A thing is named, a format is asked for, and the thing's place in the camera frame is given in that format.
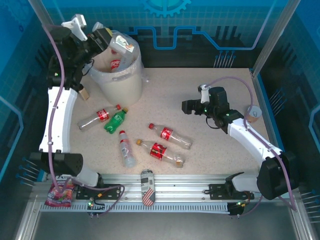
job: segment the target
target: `bottle cap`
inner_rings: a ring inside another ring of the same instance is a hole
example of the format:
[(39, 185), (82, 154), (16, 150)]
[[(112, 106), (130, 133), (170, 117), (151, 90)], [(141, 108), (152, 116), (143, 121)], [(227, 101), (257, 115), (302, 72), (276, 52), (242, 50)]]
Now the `bottle cap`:
[(142, 143), (142, 140), (141, 140), (141, 139), (138, 139), (138, 140), (136, 141), (136, 144), (139, 145), (139, 146), (141, 145), (141, 143)]

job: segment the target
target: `red label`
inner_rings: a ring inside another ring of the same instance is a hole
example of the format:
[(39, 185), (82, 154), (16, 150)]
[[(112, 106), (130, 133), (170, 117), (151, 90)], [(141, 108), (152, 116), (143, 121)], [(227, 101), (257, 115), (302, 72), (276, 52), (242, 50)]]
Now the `red label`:
[(172, 129), (165, 127), (163, 128), (160, 137), (168, 141), (171, 134), (172, 134)]
[(156, 158), (156, 159), (161, 161), (162, 157), (165, 154), (166, 149), (167, 148), (162, 146), (161, 144), (155, 143), (151, 148), (150, 156), (152, 156), (152, 157), (154, 157), (154, 158)]
[(109, 119), (109, 113), (107, 113), (107, 111), (104, 109), (97, 111), (96, 114), (100, 118), (101, 122), (104, 122), (105, 120)]
[(112, 70), (112, 69), (116, 69), (117, 67), (119, 67), (119, 64), (120, 64), (120, 60), (119, 60), (119, 59), (116, 59), (116, 60), (111, 61), (111, 62), (110, 62), (111, 70)]

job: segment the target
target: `work surface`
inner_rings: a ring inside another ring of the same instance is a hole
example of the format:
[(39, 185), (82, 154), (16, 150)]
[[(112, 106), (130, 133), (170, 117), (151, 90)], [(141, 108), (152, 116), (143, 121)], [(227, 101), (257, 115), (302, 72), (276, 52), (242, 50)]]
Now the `work surface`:
[[(85, 163), (101, 174), (139, 174), (151, 169), (155, 174), (234, 174), (242, 171), (257, 171), (258, 164), (249, 152), (221, 129), (211, 129), (204, 115), (186, 115), (181, 110), (182, 101), (200, 99), (198, 86), (223, 76), (244, 79), (253, 91), (253, 104), (259, 105), (250, 72), (247, 68), (147, 68), (149, 82), (143, 83), (141, 99), (130, 106), (124, 123), (114, 134), (104, 130), (101, 123), (86, 132), (81, 132), (77, 122), (94, 112), (109, 106), (99, 86), (84, 77), (81, 83), (90, 98), (77, 98), (71, 121), (70, 144), (72, 153), (81, 153)], [(215, 85), (224, 87), (230, 108), (244, 114), (250, 105), (246, 86), (234, 79), (220, 81)], [(149, 123), (166, 125), (193, 139), (190, 150), (166, 142), (148, 128)], [(252, 124), (254, 129), (268, 139), (262, 117)], [(125, 130), (131, 141), (137, 165), (123, 165), (119, 146), (119, 131)], [(150, 140), (185, 155), (183, 168), (152, 158), (136, 145), (137, 139)]]

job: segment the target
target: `gear logo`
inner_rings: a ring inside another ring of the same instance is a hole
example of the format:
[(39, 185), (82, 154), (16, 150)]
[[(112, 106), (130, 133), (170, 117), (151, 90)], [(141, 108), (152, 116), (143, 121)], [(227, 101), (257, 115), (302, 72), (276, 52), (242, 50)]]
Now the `gear logo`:
[(150, 14), (166, 18), (168, 15), (173, 17), (174, 14), (180, 14), (180, 10), (185, 10), (191, 0), (141, 0), (141, 3)]
[(21, 26), (25, 25), (31, 14), (31, 6), (27, 0), (0, 0), (0, 7), (7, 8)]

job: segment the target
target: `white bucket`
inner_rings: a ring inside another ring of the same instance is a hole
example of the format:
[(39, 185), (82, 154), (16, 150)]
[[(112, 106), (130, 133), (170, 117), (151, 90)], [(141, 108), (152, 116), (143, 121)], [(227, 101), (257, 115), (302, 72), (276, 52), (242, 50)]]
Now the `white bucket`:
[(108, 48), (94, 57), (94, 65), (88, 73), (100, 86), (107, 101), (113, 106), (119, 104), (121, 107), (135, 104), (142, 95), (142, 62), (139, 45), (131, 37), (127, 35), (125, 37), (129, 38), (137, 48), (133, 52), (134, 61), (128, 68), (119, 72), (109, 72), (111, 67), (108, 59), (110, 59), (111, 50)]

